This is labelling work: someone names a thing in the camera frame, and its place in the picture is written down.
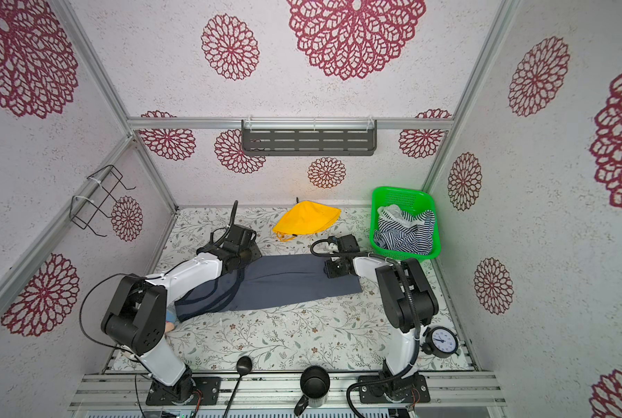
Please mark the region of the grey blue tank top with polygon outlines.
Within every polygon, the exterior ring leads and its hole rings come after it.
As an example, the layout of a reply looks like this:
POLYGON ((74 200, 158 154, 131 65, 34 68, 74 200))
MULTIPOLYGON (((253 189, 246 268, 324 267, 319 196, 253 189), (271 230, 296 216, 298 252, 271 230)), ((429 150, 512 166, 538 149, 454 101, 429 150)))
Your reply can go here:
POLYGON ((190 290, 174 303, 180 322, 199 315, 280 308, 359 294, 358 276, 330 278, 325 261, 311 254, 264 256, 190 290))

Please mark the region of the striped tank top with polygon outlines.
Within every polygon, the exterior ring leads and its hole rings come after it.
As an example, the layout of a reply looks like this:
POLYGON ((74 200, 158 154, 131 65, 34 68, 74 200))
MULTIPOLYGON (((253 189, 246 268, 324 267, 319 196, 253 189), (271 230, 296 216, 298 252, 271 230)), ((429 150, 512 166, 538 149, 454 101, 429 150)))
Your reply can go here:
POLYGON ((379 207, 373 240, 377 247, 386 250, 429 255, 434 250, 435 223, 431 210, 412 215, 398 205, 379 207))

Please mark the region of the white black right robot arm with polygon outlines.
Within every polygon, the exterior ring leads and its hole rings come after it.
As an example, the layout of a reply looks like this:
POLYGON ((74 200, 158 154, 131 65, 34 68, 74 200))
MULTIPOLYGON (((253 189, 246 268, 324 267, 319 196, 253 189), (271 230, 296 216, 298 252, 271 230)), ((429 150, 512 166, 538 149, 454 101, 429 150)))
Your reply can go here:
POLYGON ((387 320, 394 328, 380 377, 371 383, 387 385, 416 372, 422 336, 439 313, 438 300, 419 261, 397 261, 374 253, 328 254, 328 273, 354 273, 374 278, 387 320))

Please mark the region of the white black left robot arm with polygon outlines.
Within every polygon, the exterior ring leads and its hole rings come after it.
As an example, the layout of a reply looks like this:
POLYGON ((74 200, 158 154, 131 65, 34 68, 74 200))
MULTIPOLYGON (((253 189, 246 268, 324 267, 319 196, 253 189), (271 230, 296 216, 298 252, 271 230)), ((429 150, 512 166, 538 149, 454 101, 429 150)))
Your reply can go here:
POLYGON ((191 308, 190 313, 181 316, 184 319, 226 308, 246 280, 246 266, 261 257, 255 243, 241 249, 213 246, 161 276, 126 275, 107 308, 101 329, 120 346, 132 350, 159 387, 179 398, 186 397, 194 386, 192 371, 166 341, 167 308, 182 301, 183 308, 191 308), (209 300, 214 292, 189 296, 197 287, 208 282, 216 284, 232 272, 236 273, 234 285, 216 301, 209 300))

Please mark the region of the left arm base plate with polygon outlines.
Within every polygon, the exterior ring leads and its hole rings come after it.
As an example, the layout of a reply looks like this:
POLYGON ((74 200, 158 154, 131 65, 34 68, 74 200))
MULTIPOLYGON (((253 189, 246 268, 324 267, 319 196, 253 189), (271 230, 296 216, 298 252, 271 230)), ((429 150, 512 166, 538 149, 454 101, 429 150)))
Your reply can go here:
POLYGON ((216 376, 194 376, 180 381, 174 387, 165 387, 157 381, 152 382, 145 405, 159 406, 215 406, 220 394, 221 379, 216 376))

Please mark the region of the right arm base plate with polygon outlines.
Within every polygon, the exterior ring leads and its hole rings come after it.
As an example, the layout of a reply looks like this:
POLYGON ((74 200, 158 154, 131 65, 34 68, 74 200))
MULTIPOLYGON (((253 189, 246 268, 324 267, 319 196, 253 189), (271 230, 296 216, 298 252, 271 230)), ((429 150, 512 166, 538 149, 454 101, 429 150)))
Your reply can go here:
POLYGON ((377 381, 377 376, 360 376, 359 396, 361 403, 402 403, 417 404, 429 403, 431 396, 425 377, 414 373, 404 379, 380 385, 368 385, 370 381, 377 381))

